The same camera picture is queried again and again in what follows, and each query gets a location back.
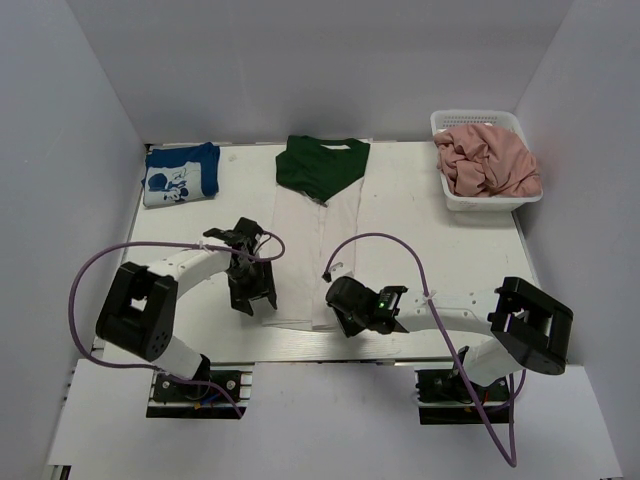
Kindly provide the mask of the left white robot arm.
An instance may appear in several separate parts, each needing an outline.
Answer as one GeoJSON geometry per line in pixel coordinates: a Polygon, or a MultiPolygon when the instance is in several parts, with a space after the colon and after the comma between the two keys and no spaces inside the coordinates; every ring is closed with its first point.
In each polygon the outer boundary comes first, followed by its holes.
{"type": "Polygon", "coordinates": [[[148,265],[124,263],[97,320],[97,336],[176,377],[188,399],[206,396],[211,362],[174,335],[177,302],[210,277],[223,274],[233,310],[252,316],[253,304],[263,299],[276,308],[272,263],[259,257],[266,234],[257,222],[242,217],[231,230],[206,231],[195,249],[148,265]]]}

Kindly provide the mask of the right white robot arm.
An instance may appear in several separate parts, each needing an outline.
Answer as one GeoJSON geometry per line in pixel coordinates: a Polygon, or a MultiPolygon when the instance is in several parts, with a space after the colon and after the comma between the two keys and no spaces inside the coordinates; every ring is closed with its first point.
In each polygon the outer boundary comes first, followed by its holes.
{"type": "Polygon", "coordinates": [[[454,352],[459,367],[453,390],[472,399],[494,381],[520,370],[557,376],[565,372],[573,311],[519,277],[467,295],[429,296],[405,286],[376,292],[350,275],[326,273],[325,300],[346,337],[368,330],[381,335],[445,329],[481,335],[484,341],[454,352]]]}

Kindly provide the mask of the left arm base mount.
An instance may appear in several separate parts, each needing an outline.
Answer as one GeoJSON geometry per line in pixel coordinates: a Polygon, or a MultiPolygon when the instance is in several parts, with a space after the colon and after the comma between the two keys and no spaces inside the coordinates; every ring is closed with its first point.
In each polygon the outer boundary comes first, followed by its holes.
{"type": "MultiPolygon", "coordinates": [[[[252,379],[252,365],[214,366],[209,374],[209,381],[219,385],[241,413],[248,407],[252,379]]],[[[146,417],[184,420],[240,419],[233,405],[218,389],[184,385],[163,373],[152,377],[146,417]]]]}

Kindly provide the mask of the pink t shirt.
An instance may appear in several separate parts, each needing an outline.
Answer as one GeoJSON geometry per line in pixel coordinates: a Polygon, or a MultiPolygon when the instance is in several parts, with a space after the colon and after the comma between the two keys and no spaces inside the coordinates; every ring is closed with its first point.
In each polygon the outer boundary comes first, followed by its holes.
{"type": "Polygon", "coordinates": [[[437,168],[448,190],[467,198],[529,198],[542,194],[536,157],[514,132],[464,124],[434,135],[437,168]]]}

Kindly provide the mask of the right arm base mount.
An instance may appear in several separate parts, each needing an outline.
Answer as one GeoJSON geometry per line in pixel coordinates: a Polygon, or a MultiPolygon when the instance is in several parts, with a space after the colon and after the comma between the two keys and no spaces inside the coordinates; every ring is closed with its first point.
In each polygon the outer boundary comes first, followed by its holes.
{"type": "MultiPolygon", "coordinates": [[[[480,425],[483,420],[462,378],[452,366],[446,368],[418,367],[415,370],[415,399],[419,421],[423,426],[480,425]]],[[[488,387],[472,383],[490,423],[508,424],[511,401],[524,387],[526,374],[518,384],[510,385],[501,377],[488,387]]]]}

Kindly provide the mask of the white and green t shirt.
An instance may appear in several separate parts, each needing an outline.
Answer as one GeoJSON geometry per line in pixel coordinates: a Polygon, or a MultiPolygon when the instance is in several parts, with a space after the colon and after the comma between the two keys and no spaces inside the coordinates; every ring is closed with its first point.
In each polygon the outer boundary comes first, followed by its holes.
{"type": "Polygon", "coordinates": [[[295,330],[334,330],[326,306],[325,267],[353,271],[356,247],[336,252],[357,233],[361,191],[371,144],[354,138],[323,140],[291,135],[276,156],[276,194],[270,230],[285,244],[273,263],[277,310],[264,326],[295,330]]]}

